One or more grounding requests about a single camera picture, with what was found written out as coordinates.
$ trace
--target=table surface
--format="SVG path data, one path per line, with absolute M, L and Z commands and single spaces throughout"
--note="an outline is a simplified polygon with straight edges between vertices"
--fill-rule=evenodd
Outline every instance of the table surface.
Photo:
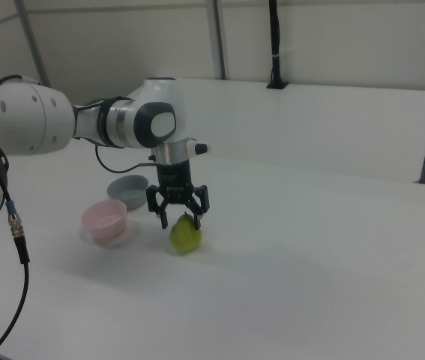
M 103 150 L 116 169 L 147 156 Z M 10 165 L 31 283 L 7 357 L 425 359 L 425 185 L 197 157 L 211 209 L 178 256 L 145 206 L 115 244 L 85 236 L 82 212 L 119 175 L 84 140 Z M 168 209 L 170 224 L 184 210 Z M 2 212 L 0 335 L 21 290 Z

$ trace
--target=bowl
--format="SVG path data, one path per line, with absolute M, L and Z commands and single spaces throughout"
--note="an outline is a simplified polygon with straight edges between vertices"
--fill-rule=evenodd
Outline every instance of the bowl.
M 127 208 L 118 200 L 101 201 L 87 208 L 81 217 L 82 225 L 97 240 L 111 239 L 126 227 Z
M 147 178 L 141 175 L 127 175 L 113 181 L 107 187 L 107 195 L 122 201 L 127 210 L 139 208 L 147 201 L 145 189 L 149 185 Z

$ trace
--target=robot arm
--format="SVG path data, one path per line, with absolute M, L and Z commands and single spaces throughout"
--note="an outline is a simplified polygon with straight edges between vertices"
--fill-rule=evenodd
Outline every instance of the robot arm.
M 167 205 L 184 204 L 194 213 L 198 229 L 209 207 L 208 194 L 206 186 L 192 186 L 189 158 L 209 152 L 210 147 L 185 132 L 178 82 L 147 79 L 136 98 L 115 97 L 94 105 L 73 106 L 54 89 L 6 82 L 0 86 L 0 146 L 7 155 L 35 155 L 63 149 L 72 138 L 86 138 L 101 146 L 150 148 L 159 186 L 147 190 L 149 211 L 166 228 Z M 161 204 L 157 193 L 163 197 Z

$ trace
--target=pear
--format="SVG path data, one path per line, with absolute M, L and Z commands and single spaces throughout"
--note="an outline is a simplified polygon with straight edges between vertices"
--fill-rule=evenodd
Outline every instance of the pear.
M 180 216 L 169 234 L 171 245 L 179 252 L 189 252 L 197 249 L 202 239 L 202 231 L 196 230 L 194 218 L 188 213 Z

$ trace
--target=pink bowl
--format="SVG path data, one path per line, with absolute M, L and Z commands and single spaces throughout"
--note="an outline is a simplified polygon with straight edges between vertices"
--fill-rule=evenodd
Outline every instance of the pink bowl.
M 117 236 L 126 227 L 127 207 L 122 201 L 106 200 L 94 204 L 82 214 L 82 225 L 97 240 Z

